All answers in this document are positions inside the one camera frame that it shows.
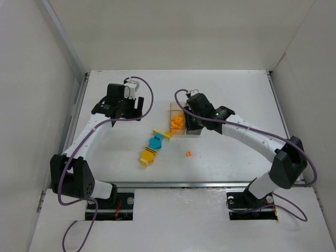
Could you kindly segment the yellow lego plate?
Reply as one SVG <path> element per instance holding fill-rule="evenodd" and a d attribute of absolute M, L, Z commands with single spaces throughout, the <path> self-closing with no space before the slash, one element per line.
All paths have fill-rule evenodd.
<path fill-rule="evenodd" d="M 160 131 L 158 129 L 153 129 L 153 133 L 154 134 L 160 134 L 160 135 L 162 135 L 167 140 L 170 140 L 172 138 L 172 135 L 173 135 L 171 131 L 165 131 L 165 132 L 163 132 L 163 131 Z"/>

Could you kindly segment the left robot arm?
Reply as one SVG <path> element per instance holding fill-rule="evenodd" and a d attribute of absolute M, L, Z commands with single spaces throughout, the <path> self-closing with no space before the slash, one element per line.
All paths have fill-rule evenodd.
<path fill-rule="evenodd" d="M 91 110 L 89 121 L 73 144 L 50 160 L 51 188 L 54 193 L 81 200 L 98 198 L 116 201 L 117 187 L 96 180 L 89 159 L 110 129 L 115 119 L 139 119 L 144 99 L 137 97 L 139 83 L 108 84 L 106 96 Z"/>

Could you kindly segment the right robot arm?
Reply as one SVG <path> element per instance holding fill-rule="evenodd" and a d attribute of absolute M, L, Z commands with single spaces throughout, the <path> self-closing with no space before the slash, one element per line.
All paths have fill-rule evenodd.
<path fill-rule="evenodd" d="M 207 97 L 196 90 L 187 93 L 187 109 L 198 118 L 187 115 L 191 123 L 187 129 L 206 128 L 233 138 L 257 151 L 271 162 L 271 168 L 262 176 L 254 179 L 244 190 L 244 198 L 254 203 L 262 200 L 278 188 L 290 189 L 303 170 L 307 167 L 307 158 L 299 138 L 280 140 L 274 136 L 261 134 L 258 129 L 232 109 L 225 106 L 214 108 Z"/>

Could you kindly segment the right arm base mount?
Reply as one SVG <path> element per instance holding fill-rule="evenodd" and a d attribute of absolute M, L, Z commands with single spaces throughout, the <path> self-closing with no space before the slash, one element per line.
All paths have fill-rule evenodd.
<path fill-rule="evenodd" d="M 231 221 L 278 220 L 272 193 L 257 199 L 243 191 L 231 190 L 226 192 L 226 197 Z"/>

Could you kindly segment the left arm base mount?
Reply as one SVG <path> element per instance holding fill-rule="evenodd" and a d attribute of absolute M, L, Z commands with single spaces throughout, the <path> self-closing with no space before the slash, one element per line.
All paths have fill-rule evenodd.
<path fill-rule="evenodd" d="M 97 181 L 90 199 L 98 203 L 97 221 L 132 221 L 134 191 L 121 190 L 115 184 Z"/>

